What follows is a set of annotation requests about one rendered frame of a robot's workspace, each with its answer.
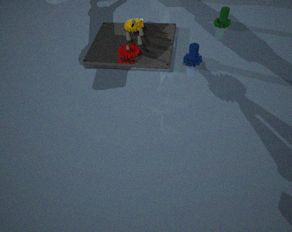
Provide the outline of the red gear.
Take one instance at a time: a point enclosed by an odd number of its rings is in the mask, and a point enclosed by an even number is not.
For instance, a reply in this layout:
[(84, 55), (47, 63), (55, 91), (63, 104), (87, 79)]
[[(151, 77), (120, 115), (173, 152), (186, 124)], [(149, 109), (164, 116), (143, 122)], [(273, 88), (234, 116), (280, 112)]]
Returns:
[[(126, 46), (129, 45), (130, 46), (130, 50), (126, 50)], [(138, 56), (138, 54), (140, 53), (140, 48), (138, 47), (138, 45), (135, 44), (126, 44), (123, 46), (120, 46), (120, 49), (118, 49), (118, 55), (119, 57), (122, 59), (126, 58), (127, 59), (131, 59), (131, 58), (135, 58), (135, 56)]]

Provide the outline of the green gear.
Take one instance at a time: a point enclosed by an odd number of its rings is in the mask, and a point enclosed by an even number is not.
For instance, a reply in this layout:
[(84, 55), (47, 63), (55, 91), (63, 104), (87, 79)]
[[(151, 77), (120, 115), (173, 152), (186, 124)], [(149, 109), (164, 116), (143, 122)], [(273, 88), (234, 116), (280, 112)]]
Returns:
[(229, 10), (230, 8), (226, 6), (221, 8), (219, 18), (216, 18), (216, 20), (214, 20), (214, 26), (217, 26), (220, 28), (229, 27), (231, 23), (230, 19), (228, 19)]

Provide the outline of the blue gear with tall hub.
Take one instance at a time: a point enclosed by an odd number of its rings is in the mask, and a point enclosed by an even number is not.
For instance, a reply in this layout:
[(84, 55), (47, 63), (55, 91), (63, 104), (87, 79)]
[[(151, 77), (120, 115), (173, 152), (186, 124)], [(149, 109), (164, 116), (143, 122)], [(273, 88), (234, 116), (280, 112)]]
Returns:
[(196, 66), (197, 65), (200, 65), (200, 62), (202, 62), (202, 56), (199, 55), (198, 53), (199, 51), (199, 45), (197, 43), (192, 43), (190, 44), (190, 47), (189, 47), (189, 54), (186, 54), (184, 56), (184, 61), (183, 62), (186, 62), (186, 65), (194, 65)]

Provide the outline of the yellow gear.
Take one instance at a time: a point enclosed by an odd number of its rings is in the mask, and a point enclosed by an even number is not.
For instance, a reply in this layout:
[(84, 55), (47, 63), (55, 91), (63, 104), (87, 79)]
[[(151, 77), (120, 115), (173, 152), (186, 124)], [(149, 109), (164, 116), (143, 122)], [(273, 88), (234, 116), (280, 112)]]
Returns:
[(124, 28), (126, 29), (126, 31), (129, 32), (137, 32), (137, 30), (139, 31), (140, 27), (144, 27), (144, 23), (140, 19), (135, 19), (135, 24), (132, 24), (132, 20), (126, 21), (126, 23), (124, 24)]

